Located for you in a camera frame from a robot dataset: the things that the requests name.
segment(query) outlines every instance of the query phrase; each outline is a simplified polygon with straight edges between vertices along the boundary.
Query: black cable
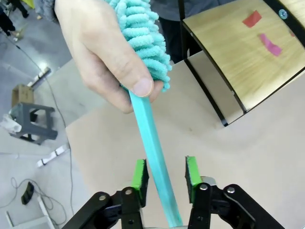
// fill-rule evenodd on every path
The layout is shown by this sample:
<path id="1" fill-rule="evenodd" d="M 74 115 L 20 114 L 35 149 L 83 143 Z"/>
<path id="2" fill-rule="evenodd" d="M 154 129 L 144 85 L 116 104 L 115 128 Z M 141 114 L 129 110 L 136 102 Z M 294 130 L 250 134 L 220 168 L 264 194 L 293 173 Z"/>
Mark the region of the black cable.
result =
<path id="1" fill-rule="evenodd" d="M 27 58 L 39 69 L 39 71 L 42 72 L 42 69 L 37 65 L 37 63 L 18 45 L 14 44 L 8 37 L 6 37 L 7 40 L 12 43 L 14 46 L 16 46 L 17 49 L 19 49 L 20 51 L 23 52 L 24 55 L 27 56 Z M 51 95 L 53 97 L 53 100 L 54 100 L 54 103 L 55 103 L 55 106 L 56 106 L 56 109 L 58 111 L 58 113 L 60 114 L 61 116 L 61 119 L 62 119 L 62 122 L 63 122 L 63 125 L 64 127 L 66 128 L 67 125 L 66 125 L 66 122 L 65 122 L 65 119 L 57 105 L 57 100 L 55 98 L 55 94 L 54 94 L 54 91 L 51 87 L 51 84 L 49 82 L 49 80 L 47 79 L 47 77 L 44 78 L 44 80 L 47 82 L 48 86 L 49 86 L 49 89 L 51 91 Z M 73 199 L 73 175 L 72 175 L 72 153 L 71 153 L 71 149 L 70 149 L 70 181 L 71 181 L 71 192 L 70 192 L 70 207 L 71 207 L 71 212 L 72 212 L 72 215 L 74 215 L 74 210 L 73 210 L 73 206 L 72 206 L 72 199 Z"/>
<path id="2" fill-rule="evenodd" d="M 35 190 L 35 192 L 36 192 L 38 195 L 41 195 L 42 198 L 45 198 L 45 199 L 47 199 L 47 200 L 50 202 L 50 204 L 51 204 L 50 207 L 48 207 L 48 205 L 45 204 L 45 207 L 46 207 L 47 211 L 53 210 L 53 208 L 54 208 L 54 203 L 53 203 L 53 201 L 56 202 L 57 204 L 59 204 L 59 205 L 61 206 L 62 211 L 63 211 L 63 213 L 64 213 L 64 220 L 63 220 L 62 222 L 60 222 L 60 223 L 57 223 L 57 222 L 56 222 L 54 219 L 52 219 L 51 217 L 50 217 L 50 219 L 51 219 L 51 221 L 53 222 L 53 224 L 56 225 L 56 226 L 60 226 L 60 225 L 64 224 L 64 223 L 67 221 L 67 212 L 66 212 L 64 206 L 63 206 L 59 201 L 57 201 L 56 199 L 54 199 L 54 198 L 52 198 L 52 197 L 46 195 L 46 194 L 42 191 L 42 189 L 40 188 L 40 186 L 37 184 L 37 182 L 34 181 L 34 180 L 32 180 L 32 179 L 24 179 L 23 181 L 20 182 L 20 184 L 17 185 L 16 178 L 12 177 L 12 178 L 10 179 L 10 183 L 11 183 L 12 187 L 15 189 L 15 195 L 14 195 L 14 197 L 12 198 L 12 200 L 11 200 L 8 204 L 6 204 L 6 205 L 4 205 L 4 206 L 1 206 L 0 209 L 6 208 L 7 206 L 9 206 L 9 205 L 16 199 L 17 193 L 18 193 L 18 189 L 19 189 L 20 186 L 21 186 L 24 182 L 26 182 L 26 181 L 29 181 L 29 182 L 33 183 L 33 184 L 36 186 L 36 188 L 37 188 L 37 190 Z"/>

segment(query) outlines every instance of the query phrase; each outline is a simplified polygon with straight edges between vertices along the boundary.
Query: finger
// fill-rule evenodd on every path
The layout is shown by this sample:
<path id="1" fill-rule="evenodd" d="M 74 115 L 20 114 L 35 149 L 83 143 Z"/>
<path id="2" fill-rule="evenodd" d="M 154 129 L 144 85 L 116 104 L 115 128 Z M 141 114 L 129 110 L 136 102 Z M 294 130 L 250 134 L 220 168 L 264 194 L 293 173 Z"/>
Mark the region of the finger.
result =
<path id="1" fill-rule="evenodd" d="M 94 36 L 86 31 L 83 42 L 90 51 L 99 56 L 115 78 L 137 96 L 149 96 L 153 91 L 153 79 L 139 56 L 124 38 L 116 17 L 105 15 L 101 11 L 103 23 L 97 23 Z"/>
<path id="2" fill-rule="evenodd" d="M 163 82 L 162 81 L 154 81 L 153 91 L 149 96 L 149 100 L 151 101 L 151 103 L 158 97 L 162 88 L 163 88 Z"/>
<path id="3" fill-rule="evenodd" d="M 73 58 L 84 83 L 124 113 L 132 111 L 130 97 L 98 56 L 78 41 L 73 43 Z"/>

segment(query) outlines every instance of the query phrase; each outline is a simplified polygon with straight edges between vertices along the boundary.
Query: teal plastic stick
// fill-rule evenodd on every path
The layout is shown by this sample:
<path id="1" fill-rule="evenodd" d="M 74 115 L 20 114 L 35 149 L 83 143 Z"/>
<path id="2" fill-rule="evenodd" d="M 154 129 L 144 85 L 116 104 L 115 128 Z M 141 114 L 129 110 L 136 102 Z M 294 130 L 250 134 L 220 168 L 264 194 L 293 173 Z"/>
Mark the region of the teal plastic stick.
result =
<path id="1" fill-rule="evenodd" d="M 144 149 L 169 227 L 182 226 L 178 205 L 165 164 L 149 98 L 129 91 Z"/>

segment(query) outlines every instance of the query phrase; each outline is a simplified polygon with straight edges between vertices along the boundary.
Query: stool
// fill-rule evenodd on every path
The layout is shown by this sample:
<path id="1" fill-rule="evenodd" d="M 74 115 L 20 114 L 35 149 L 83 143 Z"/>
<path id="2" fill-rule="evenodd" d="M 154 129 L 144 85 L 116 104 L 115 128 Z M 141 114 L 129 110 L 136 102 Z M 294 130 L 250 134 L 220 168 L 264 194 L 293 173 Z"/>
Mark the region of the stool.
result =
<path id="1" fill-rule="evenodd" d="M 32 123 L 36 122 L 36 112 L 39 110 L 45 111 L 46 128 Z M 22 129 L 20 132 L 10 135 L 38 145 L 40 145 L 46 139 L 55 140 L 58 132 L 52 130 L 53 119 L 51 117 L 51 113 L 54 111 L 55 109 L 53 107 L 29 103 L 18 103 L 12 108 L 10 115 L 15 122 L 22 126 Z M 32 135 L 36 135 L 38 139 L 34 140 Z"/>

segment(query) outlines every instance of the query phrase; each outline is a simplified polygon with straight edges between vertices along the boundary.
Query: table surface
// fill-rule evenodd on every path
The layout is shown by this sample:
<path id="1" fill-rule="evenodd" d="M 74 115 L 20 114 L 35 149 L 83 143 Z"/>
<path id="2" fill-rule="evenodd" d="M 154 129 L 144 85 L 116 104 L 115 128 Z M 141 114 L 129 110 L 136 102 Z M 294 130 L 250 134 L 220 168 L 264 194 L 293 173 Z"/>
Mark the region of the table surface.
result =
<path id="1" fill-rule="evenodd" d="M 211 74 L 202 65 L 202 53 L 191 59 L 197 59 L 193 63 L 200 73 Z M 201 175 L 215 178 L 220 188 L 237 183 L 285 228 L 302 228 L 305 77 L 224 128 L 184 62 L 174 65 L 169 76 L 171 89 L 152 109 L 184 224 L 192 207 L 184 179 L 184 157 L 190 155 L 196 156 Z M 68 126 L 67 136 L 91 194 L 113 194 L 131 185 L 136 160 L 146 158 L 134 114 L 122 114 L 107 103 Z M 150 177 L 145 227 L 165 228 L 151 173 Z M 211 229 L 229 228 L 218 216 L 212 217 Z"/>
<path id="2" fill-rule="evenodd" d="M 305 25 L 305 2 L 282 0 Z M 252 28 L 242 21 L 257 10 Z M 263 0 L 237 0 L 184 20 L 220 67 L 247 110 L 259 104 L 305 66 L 305 49 Z M 276 57 L 261 42 L 266 36 L 281 47 Z"/>

